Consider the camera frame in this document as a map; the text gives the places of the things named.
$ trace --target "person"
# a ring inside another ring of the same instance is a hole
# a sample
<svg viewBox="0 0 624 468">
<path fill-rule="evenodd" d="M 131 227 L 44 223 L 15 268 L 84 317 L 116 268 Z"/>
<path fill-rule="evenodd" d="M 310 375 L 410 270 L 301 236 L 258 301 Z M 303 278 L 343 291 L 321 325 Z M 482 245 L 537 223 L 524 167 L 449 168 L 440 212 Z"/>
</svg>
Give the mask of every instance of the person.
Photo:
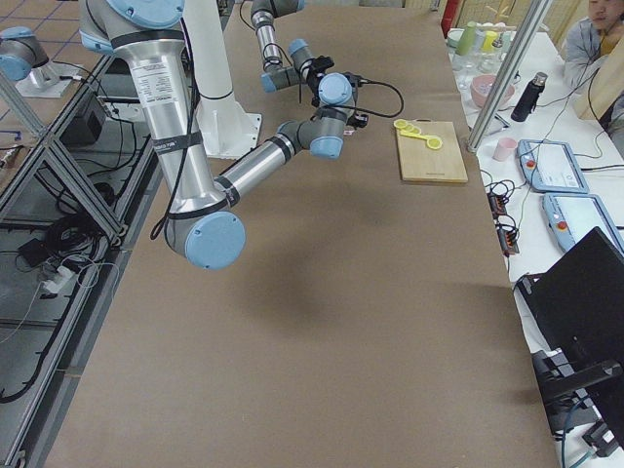
<svg viewBox="0 0 624 468">
<path fill-rule="evenodd" d="M 565 39 L 564 78 L 576 91 L 585 91 L 624 35 L 624 0 L 589 0 L 588 18 L 577 22 Z M 601 118 L 601 125 L 624 156 L 624 93 Z"/>
</svg>

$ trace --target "pink cup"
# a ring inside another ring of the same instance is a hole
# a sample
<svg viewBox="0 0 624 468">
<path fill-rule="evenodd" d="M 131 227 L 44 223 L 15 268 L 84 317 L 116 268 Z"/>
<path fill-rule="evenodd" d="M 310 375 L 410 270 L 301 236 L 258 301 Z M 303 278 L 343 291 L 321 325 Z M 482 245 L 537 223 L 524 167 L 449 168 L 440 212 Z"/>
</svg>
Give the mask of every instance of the pink cup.
<svg viewBox="0 0 624 468">
<path fill-rule="evenodd" d="M 515 141 L 513 138 L 504 136 L 496 144 L 496 149 L 494 149 L 494 154 L 492 158 L 494 158 L 496 161 L 506 161 L 509 156 L 516 152 L 517 147 L 517 141 Z"/>
</svg>

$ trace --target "yellow tool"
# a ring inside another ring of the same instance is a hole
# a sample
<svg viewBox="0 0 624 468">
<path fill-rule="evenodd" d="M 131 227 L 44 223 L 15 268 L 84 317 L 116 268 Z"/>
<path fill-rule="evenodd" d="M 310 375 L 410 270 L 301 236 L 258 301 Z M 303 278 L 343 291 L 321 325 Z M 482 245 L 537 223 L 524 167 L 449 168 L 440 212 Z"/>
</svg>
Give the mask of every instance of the yellow tool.
<svg viewBox="0 0 624 468">
<path fill-rule="evenodd" d="M 408 122 L 405 119 L 397 119 L 394 121 L 394 128 L 399 130 L 399 135 L 402 137 L 424 139 L 425 145 L 429 149 L 442 148 L 442 139 L 435 135 L 423 135 L 422 131 L 414 124 Z"/>
</svg>

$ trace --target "red object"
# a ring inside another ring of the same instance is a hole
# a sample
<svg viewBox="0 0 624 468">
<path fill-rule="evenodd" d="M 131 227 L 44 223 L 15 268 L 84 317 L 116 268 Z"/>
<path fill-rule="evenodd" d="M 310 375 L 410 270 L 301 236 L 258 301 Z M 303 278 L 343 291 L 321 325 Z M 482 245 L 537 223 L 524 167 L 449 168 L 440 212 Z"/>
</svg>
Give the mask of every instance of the red object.
<svg viewBox="0 0 624 468">
<path fill-rule="evenodd" d="M 452 22 L 455 20 L 455 15 L 457 14 L 457 10 L 459 9 L 459 5 L 463 0 L 448 0 L 447 7 L 445 8 L 445 12 L 442 15 L 442 21 L 440 22 L 440 26 L 442 27 L 442 33 L 445 35 L 445 39 L 449 35 L 449 29 L 452 27 Z"/>
</svg>

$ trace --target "white plug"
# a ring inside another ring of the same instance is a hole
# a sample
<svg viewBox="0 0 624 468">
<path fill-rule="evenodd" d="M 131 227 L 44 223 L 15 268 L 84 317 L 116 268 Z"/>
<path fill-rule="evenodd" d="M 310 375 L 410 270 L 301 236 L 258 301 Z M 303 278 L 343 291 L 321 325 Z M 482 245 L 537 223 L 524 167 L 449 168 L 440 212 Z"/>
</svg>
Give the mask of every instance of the white plug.
<svg viewBox="0 0 624 468">
<path fill-rule="evenodd" d="M 73 276 L 73 271 L 61 265 L 52 279 L 43 282 L 43 287 L 48 293 L 57 294 Z"/>
</svg>

